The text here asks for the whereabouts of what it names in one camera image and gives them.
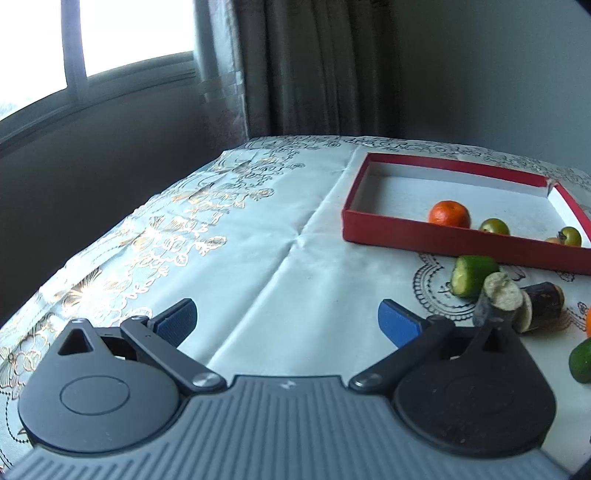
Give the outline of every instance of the orange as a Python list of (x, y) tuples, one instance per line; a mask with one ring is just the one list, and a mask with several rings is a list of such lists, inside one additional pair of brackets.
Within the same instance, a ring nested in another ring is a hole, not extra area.
[(591, 337), (591, 307), (587, 309), (585, 316), (585, 330), (587, 330), (587, 336)]
[(470, 213), (461, 203), (453, 200), (437, 202), (429, 212), (429, 223), (470, 228)]

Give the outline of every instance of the window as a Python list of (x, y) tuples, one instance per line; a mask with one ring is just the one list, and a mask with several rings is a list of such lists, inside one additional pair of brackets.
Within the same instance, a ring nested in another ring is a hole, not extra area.
[(193, 49), (191, 0), (80, 0), (86, 74)]
[(60, 0), (0, 0), (0, 120), (66, 88)]
[(94, 103), (194, 76), (192, 0), (0, 0), (0, 19), (0, 149)]

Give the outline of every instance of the sheer curtain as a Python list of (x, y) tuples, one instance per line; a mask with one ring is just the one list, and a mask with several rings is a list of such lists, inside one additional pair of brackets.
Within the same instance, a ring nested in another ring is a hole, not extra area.
[(194, 0), (200, 156), (215, 158), (248, 139), (238, 25), (230, 0)]

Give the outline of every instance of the curtain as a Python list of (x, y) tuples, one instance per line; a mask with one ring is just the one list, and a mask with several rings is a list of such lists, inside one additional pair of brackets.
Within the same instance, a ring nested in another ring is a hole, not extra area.
[(198, 125), (203, 158), (248, 139), (238, 26), (230, 0), (194, 0)]
[(252, 136), (400, 133), (388, 0), (235, 0)]

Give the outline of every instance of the white tablecloth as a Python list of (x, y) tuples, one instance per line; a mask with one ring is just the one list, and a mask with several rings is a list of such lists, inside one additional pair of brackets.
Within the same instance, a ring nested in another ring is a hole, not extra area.
[[(348, 381), (394, 350), (377, 322), (384, 298), (420, 316), (440, 313), (470, 325), (473, 305), (447, 286), (452, 258), (343, 241), (340, 211), (368, 151), (540, 173), (560, 180), (591, 212), (587, 174), (478, 147), (278, 137), (225, 152), (75, 255), (0, 330), (0, 465), (9, 468), (31, 448), (18, 397), (73, 317), (118, 325), (190, 297), (199, 321), (180, 349), (229, 381), (236, 374), (338, 374)], [(67, 226), (56, 231), (67, 235)], [(563, 328), (523, 340), (558, 401), (544, 448), (573, 471), (591, 454), (591, 391), (571, 378), (567, 362), (585, 338), (591, 278), (505, 269), (520, 286), (551, 281), (565, 292)]]

